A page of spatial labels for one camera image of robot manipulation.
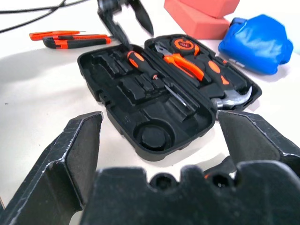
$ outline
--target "screwdriver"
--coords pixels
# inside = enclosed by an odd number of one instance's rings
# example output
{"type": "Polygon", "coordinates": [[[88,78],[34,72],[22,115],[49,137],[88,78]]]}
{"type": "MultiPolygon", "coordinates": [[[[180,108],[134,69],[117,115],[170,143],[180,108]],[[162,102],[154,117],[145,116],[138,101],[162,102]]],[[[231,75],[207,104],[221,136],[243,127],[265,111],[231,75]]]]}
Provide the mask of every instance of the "screwdriver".
{"type": "MultiPolygon", "coordinates": [[[[135,51],[129,51],[127,54],[127,58],[130,61],[130,63],[137,68],[142,73],[146,73],[150,76],[151,79],[157,80],[158,79],[158,72],[154,70],[149,63],[137,52],[135,51]]],[[[178,95],[176,94],[171,88],[169,88],[165,84],[165,88],[177,99],[179,100],[185,107],[187,107],[186,102],[178,95]]]]}

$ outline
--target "black cable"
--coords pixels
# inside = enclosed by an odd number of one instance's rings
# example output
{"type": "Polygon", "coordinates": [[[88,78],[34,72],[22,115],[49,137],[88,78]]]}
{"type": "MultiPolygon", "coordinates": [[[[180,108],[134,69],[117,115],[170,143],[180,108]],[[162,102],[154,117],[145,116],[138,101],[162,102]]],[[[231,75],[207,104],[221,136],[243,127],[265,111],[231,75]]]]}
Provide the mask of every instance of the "black cable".
{"type": "Polygon", "coordinates": [[[18,25],[13,26],[13,27],[9,27],[9,28],[5,28],[5,29],[3,29],[3,30],[0,30],[0,33],[4,33],[4,32],[6,32],[6,31],[10,31],[10,30],[13,30],[13,29],[22,27],[22,26],[26,26],[26,25],[28,25],[28,24],[30,24],[30,23],[33,23],[33,22],[38,21],[38,20],[40,20],[40,19],[43,19],[43,18],[45,18],[46,16],[49,16],[50,14],[54,13],[54,12],[55,12],[57,9],[59,9],[61,6],[63,6],[63,5],[65,4],[65,1],[66,1],[66,0],[63,0],[58,6],[53,7],[48,13],[46,13],[46,14],[44,14],[44,15],[42,15],[42,16],[39,16],[39,17],[37,17],[37,18],[35,18],[35,19],[33,19],[33,20],[29,20],[29,21],[27,21],[27,22],[18,24],[18,25]]]}
{"type": "MultiPolygon", "coordinates": [[[[89,0],[79,0],[79,1],[75,1],[69,4],[63,4],[62,6],[60,6],[60,8],[62,7],[68,7],[68,6],[73,6],[79,3],[83,3],[85,1],[89,1],[89,0]]],[[[10,14],[10,13],[28,13],[28,12],[35,12],[35,11],[42,11],[42,10],[48,10],[48,9],[54,9],[56,8],[56,6],[49,6],[49,7],[40,7],[40,8],[28,8],[28,9],[18,9],[18,10],[5,10],[5,11],[0,11],[0,14],[10,14]]]]}

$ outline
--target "hammer head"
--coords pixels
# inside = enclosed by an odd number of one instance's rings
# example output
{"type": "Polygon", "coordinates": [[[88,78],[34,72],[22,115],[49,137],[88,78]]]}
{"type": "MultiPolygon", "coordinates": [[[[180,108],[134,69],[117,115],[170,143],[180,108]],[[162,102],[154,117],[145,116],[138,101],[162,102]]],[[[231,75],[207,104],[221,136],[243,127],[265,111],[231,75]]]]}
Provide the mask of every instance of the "hammer head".
{"type": "Polygon", "coordinates": [[[211,101],[217,109],[232,109],[236,105],[247,102],[252,93],[252,86],[245,95],[239,94],[236,90],[225,90],[225,98],[213,98],[211,101]]]}

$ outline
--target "orange handle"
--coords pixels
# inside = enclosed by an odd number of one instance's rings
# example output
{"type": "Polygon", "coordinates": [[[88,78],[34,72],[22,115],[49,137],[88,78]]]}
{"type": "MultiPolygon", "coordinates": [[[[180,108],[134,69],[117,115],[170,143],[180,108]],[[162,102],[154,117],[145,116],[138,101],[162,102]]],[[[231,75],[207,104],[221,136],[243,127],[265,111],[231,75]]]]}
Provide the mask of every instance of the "orange handle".
{"type": "Polygon", "coordinates": [[[79,33],[80,31],[77,30],[56,30],[56,31],[30,33],[29,37],[32,41],[40,41],[43,40],[44,37],[49,37],[53,35],[72,35],[72,34],[79,34],[79,33]]]}
{"type": "Polygon", "coordinates": [[[190,77],[194,78],[193,75],[191,75],[188,71],[185,71],[183,68],[181,68],[180,66],[178,66],[175,62],[175,59],[173,58],[173,56],[171,55],[166,55],[164,57],[164,60],[167,62],[167,63],[172,63],[174,64],[178,69],[180,69],[182,72],[186,73],[187,75],[189,75],[190,77]]]}
{"type": "Polygon", "coordinates": [[[233,86],[230,82],[224,77],[224,73],[221,71],[221,68],[214,62],[209,61],[208,65],[211,70],[208,70],[208,75],[212,80],[219,85],[223,90],[232,90],[233,86]]]}
{"type": "Polygon", "coordinates": [[[130,51],[127,53],[129,62],[142,73],[146,73],[151,79],[156,79],[158,73],[149,63],[137,52],[130,51]]]}
{"type": "Polygon", "coordinates": [[[175,53],[172,56],[165,56],[164,57],[165,61],[167,61],[167,60],[170,61],[171,60],[170,57],[173,58],[173,61],[177,65],[177,67],[180,67],[180,68],[184,67],[184,68],[188,69],[189,71],[191,71],[199,81],[203,80],[204,72],[198,66],[196,66],[194,63],[186,60],[179,53],[175,53]]]}
{"type": "Polygon", "coordinates": [[[103,39],[109,40],[109,43],[111,39],[106,34],[86,34],[86,35],[74,35],[73,36],[75,40],[84,40],[84,39],[103,39]]]}

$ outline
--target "circular compartment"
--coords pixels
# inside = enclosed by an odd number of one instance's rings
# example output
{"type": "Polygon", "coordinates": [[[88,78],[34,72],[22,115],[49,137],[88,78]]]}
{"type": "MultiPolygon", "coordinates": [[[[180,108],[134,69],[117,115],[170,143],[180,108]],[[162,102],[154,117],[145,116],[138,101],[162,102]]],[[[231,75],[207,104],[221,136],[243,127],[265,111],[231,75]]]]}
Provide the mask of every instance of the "circular compartment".
{"type": "Polygon", "coordinates": [[[174,132],[166,123],[151,120],[139,124],[134,130],[134,138],[151,151],[163,151],[174,143],[174,132]]]}

